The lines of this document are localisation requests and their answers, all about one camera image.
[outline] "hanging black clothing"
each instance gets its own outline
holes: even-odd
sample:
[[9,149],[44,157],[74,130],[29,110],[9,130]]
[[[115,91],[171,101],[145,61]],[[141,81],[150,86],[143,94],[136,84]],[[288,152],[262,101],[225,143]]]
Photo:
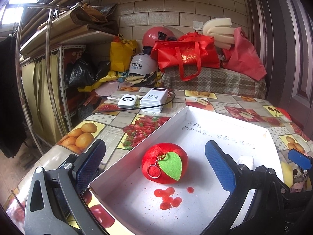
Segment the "hanging black clothing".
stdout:
[[26,132],[15,74],[15,37],[0,42],[0,150],[7,158],[18,152]]

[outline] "white cardboard box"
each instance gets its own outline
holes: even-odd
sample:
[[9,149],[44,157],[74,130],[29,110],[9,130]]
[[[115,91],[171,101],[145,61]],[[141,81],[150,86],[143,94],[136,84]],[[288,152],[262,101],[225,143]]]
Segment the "white cardboard box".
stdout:
[[[209,140],[215,140],[235,161],[253,156],[253,169],[261,165],[273,168],[283,181],[276,147],[266,128],[187,106],[94,179],[89,188],[102,206],[136,235],[200,234],[229,196],[205,157]],[[146,150],[161,142],[177,144],[188,155],[187,171],[175,184],[152,182],[141,172]],[[162,198],[153,192],[169,186],[175,189],[173,196],[183,201],[179,207],[161,210]],[[189,186],[194,193],[187,192]],[[250,190],[233,227],[242,223],[253,194]]]

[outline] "helmet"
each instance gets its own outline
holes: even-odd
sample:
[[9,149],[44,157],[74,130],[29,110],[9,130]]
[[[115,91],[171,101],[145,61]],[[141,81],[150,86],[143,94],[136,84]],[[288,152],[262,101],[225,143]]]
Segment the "helmet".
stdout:
[[129,66],[129,73],[136,73],[143,76],[155,71],[158,71],[157,61],[144,53],[135,55]]
[[142,45],[153,47],[155,41],[167,41],[168,38],[177,40],[174,33],[166,27],[152,27],[144,34],[142,38]]

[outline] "red bag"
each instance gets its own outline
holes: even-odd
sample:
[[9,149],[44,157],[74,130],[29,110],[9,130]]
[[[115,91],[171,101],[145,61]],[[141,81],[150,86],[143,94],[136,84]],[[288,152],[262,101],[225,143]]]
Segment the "red bag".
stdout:
[[[197,77],[201,72],[201,66],[219,68],[214,38],[197,32],[187,33],[177,41],[156,41],[150,56],[158,61],[162,72],[167,67],[178,65],[182,81]],[[184,66],[186,65],[197,66],[197,72],[185,77]]]
[[225,58],[229,61],[223,64],[223,68],[236,71],[260,81],[266,75],[266,70],[262,64],[253,44],[247,39],[241,27],[234,32],[235,46],[230,50],[223,49]]

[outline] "plush toy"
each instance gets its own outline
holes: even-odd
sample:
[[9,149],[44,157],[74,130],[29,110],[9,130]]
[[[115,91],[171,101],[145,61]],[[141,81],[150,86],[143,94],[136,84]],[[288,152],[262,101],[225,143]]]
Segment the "plush toy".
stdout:
[[159,143],[145,153],[142,159],[143,175],[154,182],[162,184],[176,183],[185,174],[188,156],[178,145]]

